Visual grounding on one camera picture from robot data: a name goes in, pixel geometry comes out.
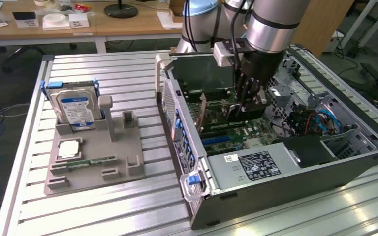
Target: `aluminum extrusion table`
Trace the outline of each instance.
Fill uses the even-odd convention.
[[[0,212],[0,235],[364,235],[378,233],[378,166],[349,185],[193,231],[154,99],[154,57],[167,51],[56,56],[42,63],[20,146]],[[378,122],[378,110],[328,67],[300,52]],[[321,84],[301,71],[318,91]],[[114,97],[114,116],[134,110],[147,178],[93,190],[46,196],[55,113],[40,94],[51,77],[98,78]]]

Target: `power supply label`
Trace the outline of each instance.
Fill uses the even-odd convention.
[[[64,98],[60,100],[66,115],[72,126],[90,126],[95,122],[91,109],[87,108],[90,103],[87,97]]]
[[[278,166],[268,151],[240,156],[248,178],[252,181],[281,174]]]

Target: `circuit board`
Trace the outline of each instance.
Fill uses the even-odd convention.
[[[232,93],[230,91],[228,99],[207,102],[199,136],[209,156],[265,146],[278,139],[270,121],[265,116],[250,121],[228,122],[226,111],[232,104],[236,104]],[[189,103],[189,111],[194,123],[199,122],[202,102]]]

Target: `black lamp base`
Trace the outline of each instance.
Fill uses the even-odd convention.
[[[105,8],[105,13],[115,18],[131,18],[138,15],[137,7],[131,5],[122,5],[122,9],[119,8],[119,4],[109,5]]]

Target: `warning label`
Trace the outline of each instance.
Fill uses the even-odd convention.
[[[252,181],[281,174],[274,160],[268,151],[252,155],[240,156],[248,178]]]

